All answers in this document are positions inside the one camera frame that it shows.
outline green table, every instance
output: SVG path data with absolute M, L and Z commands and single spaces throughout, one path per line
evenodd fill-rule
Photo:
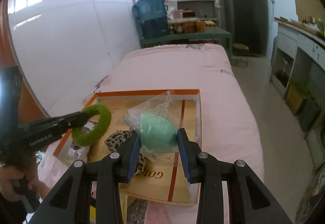
M 190 34 L 169 34 L 160 38 L 142 39 L 140 40 L 141 48 L 145 48 L 148 44 L 162 44 L 163 42 L 179 39 L 215 39 L 227 38 L 229 40 L 228 58 L 232 55 L 232 34 L 219 27 L 206 27 L 204 33 L 190 33 Z

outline bed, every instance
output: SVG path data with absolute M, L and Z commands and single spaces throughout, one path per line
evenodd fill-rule
M 202 150 L 225 162 L 242 159 L 263 180 L 263 152 L 256 120 L 222 46 L 163 45 L 130 52 L 97 91 L 153 89 L 199 89 Z M 50 187 L 66 170 L 51 155 L 55 145 L 50 146 L 39 168 L 40 179 Z M 56 177 L 50 179 L 50 170 Z M 229 223 L 226 186 L 224 194 L 225 223 Z M 196 223 L 196 215 L 197 206 L 148 202 L 144 223 L 191 224 Z

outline cabinet drawer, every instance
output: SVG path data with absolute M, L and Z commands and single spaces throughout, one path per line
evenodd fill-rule
M 277 47 L 280 50 L 284 51 L 291 58 L 294 58 L 296 56 L 297 41 L 283 35 L 282 33 L 279 33 L 277 42 L 278 42 Z
M 323 49 L 323 47 L 321 47 L 320 45 L 315 43 L 315 55 L 314 55 L 314 60 L 316 63 L 318 63 L 320 65 L 320 67 L 323 68 L 323 70 L 325 70 L 325 50 Z
M 302 49 L 305 53 L 314 59 L 315 47 L 314 42 L 310 38 L 299 33 L 297 44 L 300 49 Z
M 298 31 L 279 24 L 278 31 L 294 40 L 298 39 Z

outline refrigerator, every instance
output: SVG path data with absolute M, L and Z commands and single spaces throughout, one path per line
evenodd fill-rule
M 263 0 L 224 0 L 226 30 L 250 53 L 266 55 L 268 15 Z

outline human hand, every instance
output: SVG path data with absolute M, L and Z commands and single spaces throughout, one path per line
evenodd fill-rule
M 10 202 L 17 202 L 19 200 L 19 196 L 14 192 L 11 181 L 13 179 L 21 179 L 24 175 L 23 172 L 11 165 L 0 167 L 0 193 L 4 199 Z
M 11 165 L 4 165 L 0 167 L 0 193 L 6 200 L 10 202 L 17 202 L 19 200 L 19 196 L 14 192 L 12 180 L 21 179 L 25 175 L 28 180 L 29 189 L 33 188 L 41 199 L 47 196 L 50 188 L 38 179 L 36 162 L 22 170 Z

